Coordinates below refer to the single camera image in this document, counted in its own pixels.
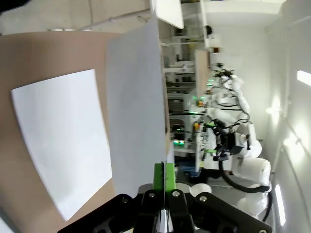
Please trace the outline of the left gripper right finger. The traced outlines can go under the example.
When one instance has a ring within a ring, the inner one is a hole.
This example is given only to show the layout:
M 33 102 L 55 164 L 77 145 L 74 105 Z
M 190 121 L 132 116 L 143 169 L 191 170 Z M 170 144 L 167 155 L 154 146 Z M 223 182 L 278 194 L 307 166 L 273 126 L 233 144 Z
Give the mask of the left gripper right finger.
M 272 227 L 209 192 L 194 197 L 176 188 L 174 164 L 165 164 L 165 207 L 174 233 L 272 233 Z

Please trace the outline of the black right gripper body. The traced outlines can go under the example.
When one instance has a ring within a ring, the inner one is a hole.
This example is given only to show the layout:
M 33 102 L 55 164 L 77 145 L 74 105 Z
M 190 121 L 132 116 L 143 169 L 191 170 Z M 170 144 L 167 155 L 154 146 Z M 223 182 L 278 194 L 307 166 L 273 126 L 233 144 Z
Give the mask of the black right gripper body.
M 227 148 L 230 154 L 239 154 L 244 148 L 242 134 L 234 132 L 227 135 Z

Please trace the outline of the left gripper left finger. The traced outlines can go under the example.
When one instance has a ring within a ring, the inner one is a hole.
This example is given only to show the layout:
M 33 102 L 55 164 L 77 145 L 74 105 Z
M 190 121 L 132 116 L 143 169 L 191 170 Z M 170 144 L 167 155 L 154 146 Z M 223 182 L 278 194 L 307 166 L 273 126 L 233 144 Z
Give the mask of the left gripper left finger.
M 142 185 L 134 198 L 119 194 L 57 233 L 122 233 L 136 226 L 139 233 L 155 233 L 164 206 L 165 164 L 158 163 L 153 183 Z

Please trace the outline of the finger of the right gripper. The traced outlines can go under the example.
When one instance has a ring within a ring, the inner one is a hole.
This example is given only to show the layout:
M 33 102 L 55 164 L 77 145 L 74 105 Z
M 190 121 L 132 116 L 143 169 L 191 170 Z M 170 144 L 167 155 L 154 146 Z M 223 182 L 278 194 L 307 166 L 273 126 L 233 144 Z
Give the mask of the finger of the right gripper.
M 218 119 L 206 123 L 207 128 L 211 128 L 214 133 L 222 133 L 226 129 L 226 124 Z
M 224 146 L 217 146 L 215 149 L 207 149 L 206 153 L 213 154 L 213 161 L 226 161 L 230 155 L 229 150 Z

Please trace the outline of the white A4 paper sheet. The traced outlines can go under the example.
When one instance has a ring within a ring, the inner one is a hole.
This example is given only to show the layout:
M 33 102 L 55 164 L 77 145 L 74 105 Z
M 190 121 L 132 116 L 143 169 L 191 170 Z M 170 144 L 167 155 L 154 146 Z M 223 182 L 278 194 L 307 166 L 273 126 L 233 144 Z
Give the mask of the white A4 paper sheet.
M 158 20 L 108 42 L 106 95 L 112 178 L 134 197 L 166 159 L 162 54 Z
M 28 84 L 11 96 L 33 164 L 69 220 L 112 178 L 95 71 Z

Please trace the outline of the white table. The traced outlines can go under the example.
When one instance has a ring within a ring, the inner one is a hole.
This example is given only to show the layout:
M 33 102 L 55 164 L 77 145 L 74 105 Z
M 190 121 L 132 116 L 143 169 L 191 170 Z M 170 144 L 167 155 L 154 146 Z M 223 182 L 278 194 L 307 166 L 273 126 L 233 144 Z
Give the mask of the white table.
M 184 28 L 182 6 L 180 0 L 149 0 L 150 9 L 158 19 L 175 26 Z

